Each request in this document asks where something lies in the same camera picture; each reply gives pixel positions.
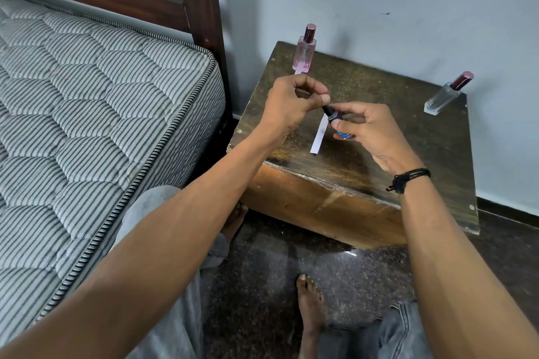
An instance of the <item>white paper strip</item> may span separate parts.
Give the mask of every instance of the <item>white paper strip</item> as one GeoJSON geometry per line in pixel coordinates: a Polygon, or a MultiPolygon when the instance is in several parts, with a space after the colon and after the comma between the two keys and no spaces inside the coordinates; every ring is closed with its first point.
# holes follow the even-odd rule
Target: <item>white paper strip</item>
{"type": "Polygon", "coordinates": [[[316,136],[314,137],[313,145],[310,147],[311,153],[317,154],[320,150],[320,145],[322,145],[322,139],[324,138],[327,127],[328,116],[324,114],[324,116],[320,120],[320,125],[318,126],[318,131],[316,132],[316,136]]]}

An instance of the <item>foot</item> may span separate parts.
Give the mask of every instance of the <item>foot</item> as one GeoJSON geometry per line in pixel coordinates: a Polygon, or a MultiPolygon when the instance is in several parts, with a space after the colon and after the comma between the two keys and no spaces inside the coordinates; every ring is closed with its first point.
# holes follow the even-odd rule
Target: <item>foot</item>
{"type": "Polygon", "coordinates": [[[318,291],[314,281],[305,274],[298,277],[296,286],[298,287],[298,304],[303,320],[299,357],[300,359],[316,358],[320,335],[326,326],[324,296],[322,292],[318,291]]]}
{"type": "Polygon", "coordinates": [[[223,233],[226,241],[228,241],[229,244],[234,238],[234,235],[238,231],[239,227],[242,225],[243,219],[248,211],[249,208],[246,205],[238,202],[232,213],[230,213],[228,219],[226,219],[221,233],[223,233]]]}

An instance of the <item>white wall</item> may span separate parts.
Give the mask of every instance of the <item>white wall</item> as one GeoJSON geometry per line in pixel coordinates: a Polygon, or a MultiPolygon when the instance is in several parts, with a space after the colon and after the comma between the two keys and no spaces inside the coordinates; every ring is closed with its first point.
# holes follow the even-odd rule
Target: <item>white wall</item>
{"type": "Polygon", "coordinates": [[[277,40],[437,84],[463,70],[477,194],[539,215],[537,0],[221,0],[234,110],[277,40]]]}

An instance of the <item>bracelet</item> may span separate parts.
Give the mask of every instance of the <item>bracelet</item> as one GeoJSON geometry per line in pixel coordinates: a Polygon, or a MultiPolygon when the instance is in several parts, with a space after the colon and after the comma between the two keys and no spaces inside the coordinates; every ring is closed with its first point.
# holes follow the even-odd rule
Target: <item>bracelet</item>
{"type": "Polygon", "coordinates": [[[389,186],[386,190],[388,192],[394,190],[395,193],[399,193],[401,195],[404,193],[404,188],[406,187],[406,184],[410,180],[418,178],[420,176],[428,176],[430,178],[431,172],[428,169],[420,168],[403,173],[402,175],[395,175],[392,185],[389,186]]]}

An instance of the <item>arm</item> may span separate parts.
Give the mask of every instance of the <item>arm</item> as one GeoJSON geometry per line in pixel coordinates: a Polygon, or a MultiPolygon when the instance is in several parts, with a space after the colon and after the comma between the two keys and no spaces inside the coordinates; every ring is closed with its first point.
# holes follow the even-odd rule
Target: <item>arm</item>
{"type": "MultiPolygon", "coordinates": [[[[365,117],[363,124],[338,121],[332,126],[356,135],[385,171],[398,175],[424,167],[386,105],[333,107],[365,117]]],[[[535,329],[457,225],[431,180],[422,176],[408,182],[401,207],[419,311],[433,355],[536,357],[535,329]]]]}
{"type": "Polygon", "coordinates": [[[0,358],[125,358],[181,295],[267,155],[329,102],[305,75],[278,78],[260,124],[208,172],[154,210],[88,279],[0,358]],[[297,98],[294,87],[319,96],[297,98]]]}

